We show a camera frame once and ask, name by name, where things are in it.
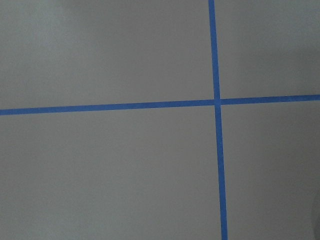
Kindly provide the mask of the vertical blue tape line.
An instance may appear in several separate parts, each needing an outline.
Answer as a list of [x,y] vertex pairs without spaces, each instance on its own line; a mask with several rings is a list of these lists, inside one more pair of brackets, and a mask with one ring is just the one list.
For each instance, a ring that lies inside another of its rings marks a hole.
[[225,165],[224,165],[224,144],[223,144],[223,128],[222,128],[222,109],[221,109],[216,13],[215,13],[214,0],[208,1],[208,11],[209,11],[209,25],[210,25],[212,74],[213,74],[213,97],[214,97],[215,135],[216,135],[217,170],[218,170],[220,228],[221,228],[221,239],[227,240],[228,239],[228,220],[227,220],[227,201],[226,201]]

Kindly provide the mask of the horizontal blue tape line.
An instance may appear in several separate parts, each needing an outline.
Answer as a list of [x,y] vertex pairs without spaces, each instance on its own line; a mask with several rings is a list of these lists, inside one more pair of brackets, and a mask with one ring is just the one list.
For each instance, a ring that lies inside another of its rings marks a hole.
[[288,96],[241,97],[241,98],[222,98],[222,99],[203,99],[203,100],[116,103],[116,104],[97,104],[97,105],[28,107],[28,108],[1,109],[0,115],[11,116],[11,115],[73,113],[73,112],[136,110],[136,109],[207,107],[207,106],[216,106],[216,105],[226,106],[226,105],[246,105],[246,104],[266,104],[266,103],[311,102],[311,101],[318,101],[319,99],[320,99],[320,96],[318,94],[312,94],[312,95],[288,95]]

